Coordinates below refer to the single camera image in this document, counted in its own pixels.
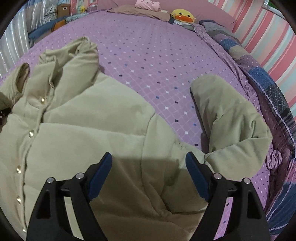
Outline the beige puffer jacket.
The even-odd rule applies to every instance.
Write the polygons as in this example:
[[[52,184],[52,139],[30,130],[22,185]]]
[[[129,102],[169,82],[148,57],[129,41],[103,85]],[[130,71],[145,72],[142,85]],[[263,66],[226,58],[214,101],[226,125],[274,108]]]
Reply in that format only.
[[[253,177],[271,131],[251,102],[217,75],[191,85],[209,151],[180,141],[137,92],[102,73],[87,37],[18,66],[1,84],[1,209],[25,240],[49,177],[72,178],[112,155],[112,168],[90,205],[109,240],[189,240],[207,202],[185,163],[192,152],[225,178]]]

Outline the silver striped curtain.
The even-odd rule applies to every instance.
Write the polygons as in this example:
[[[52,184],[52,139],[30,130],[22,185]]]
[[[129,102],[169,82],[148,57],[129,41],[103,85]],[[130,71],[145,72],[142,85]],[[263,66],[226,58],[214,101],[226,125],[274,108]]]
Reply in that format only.
[[[6,74],[29,48],[28,34],[57,18],[58,1],[28,1],[16,13],[1,37],[1,76]]]

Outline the blue cloth beside bed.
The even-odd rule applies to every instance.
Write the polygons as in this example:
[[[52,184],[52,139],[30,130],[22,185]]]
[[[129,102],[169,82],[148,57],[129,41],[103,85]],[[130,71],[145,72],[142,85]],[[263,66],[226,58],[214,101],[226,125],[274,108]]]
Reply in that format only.
[[[66,17],[61,17],[61,18],[57,18],[54,21],[50,21],[47,22],[39,27],[37,27],[35,30],[31,31],[28,33],[28,39],[29,39],[29,43],[33,43],[35,42],[39,37],[41,37],[42,35],[44,35],[46,32],[50,31],[52,32],[53,27],[55,26],[56,23],[60,22],[60,21],[65,21]]]

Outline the patchwork blue purple quilt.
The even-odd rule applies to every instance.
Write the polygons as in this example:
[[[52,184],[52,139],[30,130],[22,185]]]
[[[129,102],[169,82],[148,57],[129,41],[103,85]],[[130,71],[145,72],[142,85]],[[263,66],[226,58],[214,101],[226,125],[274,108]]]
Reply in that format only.
[[[214,20],[201,20],[195,28],[224,60],[239,80],[247,96],[259,103],[259,110],[273,135],[265,167],[269,170],[264,199],[271,240],[279,237],[295,214],[295,121],[287,101],[271,76],[241,46],[233,33]]]

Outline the brown cardboard box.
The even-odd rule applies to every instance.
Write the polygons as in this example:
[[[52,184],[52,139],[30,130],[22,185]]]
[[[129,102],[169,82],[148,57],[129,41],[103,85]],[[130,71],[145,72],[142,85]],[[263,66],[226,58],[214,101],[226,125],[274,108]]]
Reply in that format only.
[[[60,4],[57,6],[57,18],[70,16],[70,4]]]

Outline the brown pillow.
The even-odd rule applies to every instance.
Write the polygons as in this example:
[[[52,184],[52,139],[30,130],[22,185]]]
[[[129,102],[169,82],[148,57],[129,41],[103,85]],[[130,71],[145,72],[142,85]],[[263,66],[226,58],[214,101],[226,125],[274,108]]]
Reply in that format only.
[[[117,14],[126,14],[126,15],[135,15],[135,16],[147,16],[149,18],[158,19],[163,22],[168,22],[171,17],[168,13],[163,13],[161,11],[155,12],[147,9],[138,9],[132,5],[122,5],[116,8],[112,8],[108,10],[109,13],[117,13]]]

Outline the purple diamond pattern bedsheet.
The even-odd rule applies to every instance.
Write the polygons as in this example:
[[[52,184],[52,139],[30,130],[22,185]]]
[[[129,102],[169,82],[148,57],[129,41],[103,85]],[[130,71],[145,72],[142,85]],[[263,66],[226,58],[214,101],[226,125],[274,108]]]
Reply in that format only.
[[[97,45],[102,73],[137,92],[181,142],[203,153],[209,151],[209,137],[191,91],[195,80],[206,75],[221,77],[258,112],[257,96],[251,100],[243,87],[246,77],[239,80],[217,56],[216,42],[211,47],[200,33],[151,18],[96,12],[39,42],[26,63],[34,69],[44,52],[83,37]]]

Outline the pink folded cloth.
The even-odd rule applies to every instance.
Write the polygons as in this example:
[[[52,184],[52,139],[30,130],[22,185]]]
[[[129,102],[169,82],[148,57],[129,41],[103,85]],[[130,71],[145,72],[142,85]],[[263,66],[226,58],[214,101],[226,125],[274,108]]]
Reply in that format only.
[[[138,9],[159,12],[161,9],[161,4],[159,1],[137,0],[135,7]]]

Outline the yellow duck plush toy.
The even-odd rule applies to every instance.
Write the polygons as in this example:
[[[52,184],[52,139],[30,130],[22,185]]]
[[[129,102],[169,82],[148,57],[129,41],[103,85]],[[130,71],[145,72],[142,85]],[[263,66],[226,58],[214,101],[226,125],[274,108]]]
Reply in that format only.
[[[175,20],[184,22],[184,23],[194,23],[196,18],[192,13],[185,9],[175,9],[171,12],[171,17]]]

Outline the pink headboard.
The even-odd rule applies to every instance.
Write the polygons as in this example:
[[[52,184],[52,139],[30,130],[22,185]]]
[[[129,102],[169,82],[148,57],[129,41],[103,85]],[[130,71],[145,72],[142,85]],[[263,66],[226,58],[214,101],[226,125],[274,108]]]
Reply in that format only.
[[[219,25],[232,31],[236,20],[208,1],[187,1],[187,0],[159,0],[161,9],[171,13],[175,9],[185,9],[192,13],[196,23],[201,20],[214,20]],[[107,10],[122,5],[135,5],[136,0],[102,0],[98,1],[98,10]]]

